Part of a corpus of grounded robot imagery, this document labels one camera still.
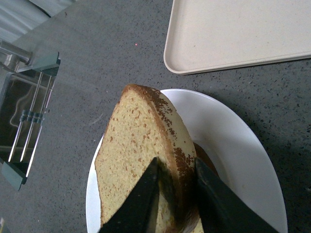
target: cake slice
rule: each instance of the cake slice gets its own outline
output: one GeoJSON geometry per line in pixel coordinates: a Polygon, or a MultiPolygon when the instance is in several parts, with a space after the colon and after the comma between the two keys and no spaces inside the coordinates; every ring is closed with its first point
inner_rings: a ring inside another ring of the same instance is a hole
{"type": "Polygon", "coordinates": [[[122,92],[95,160],[101,224],[123,204],[154,157],[161,167],[156,233],[189,233],[199,215],[194,195],[196,153],[189,133],[160,91],[129,84],[122,92]]]}

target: plastic tray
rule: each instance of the plastic tray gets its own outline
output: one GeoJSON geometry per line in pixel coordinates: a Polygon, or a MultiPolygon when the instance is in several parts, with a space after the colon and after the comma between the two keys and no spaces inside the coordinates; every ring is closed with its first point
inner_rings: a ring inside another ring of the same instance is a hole
{"type": "Polygon", "coordinates": [[[311,1],[173,0],[164,49],[176,74],[311,57],[311,1]]]}

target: gray countertop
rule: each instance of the gray countertop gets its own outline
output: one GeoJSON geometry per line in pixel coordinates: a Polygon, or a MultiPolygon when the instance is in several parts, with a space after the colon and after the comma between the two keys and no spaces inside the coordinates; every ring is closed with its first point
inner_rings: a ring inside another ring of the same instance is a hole
{"type": "Polygon", "coordinates": [[[274,165],[289,232],[311,232],[311,60],[175,75],[163,62],[172,2],[80,0],[15,43],[58,51],[61,66],[27,183],[16,192],[0,176],[13,233],[86,232],[89,168],[128,83],[195,90],[236,112],[274,165]]]}

